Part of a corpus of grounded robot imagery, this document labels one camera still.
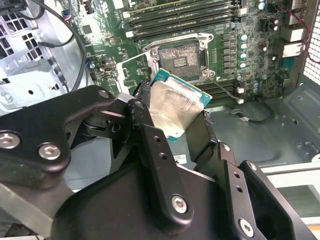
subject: circuit board component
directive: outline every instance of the circuit board component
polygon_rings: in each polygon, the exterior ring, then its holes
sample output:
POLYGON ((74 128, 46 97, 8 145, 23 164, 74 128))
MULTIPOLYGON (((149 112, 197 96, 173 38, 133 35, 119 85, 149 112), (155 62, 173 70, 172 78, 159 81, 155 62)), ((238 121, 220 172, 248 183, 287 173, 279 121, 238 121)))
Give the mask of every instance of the circuit board component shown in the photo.
POLYGON ((303 51, 302 27, 279 9, 303 18, 305 1, 71 1, 90 75, 114 95, 132 94, 163 68, 209 93, 211 105, 278 97, 284 81, 277 76, 287 75, 293 62, 284 60, 303 51))

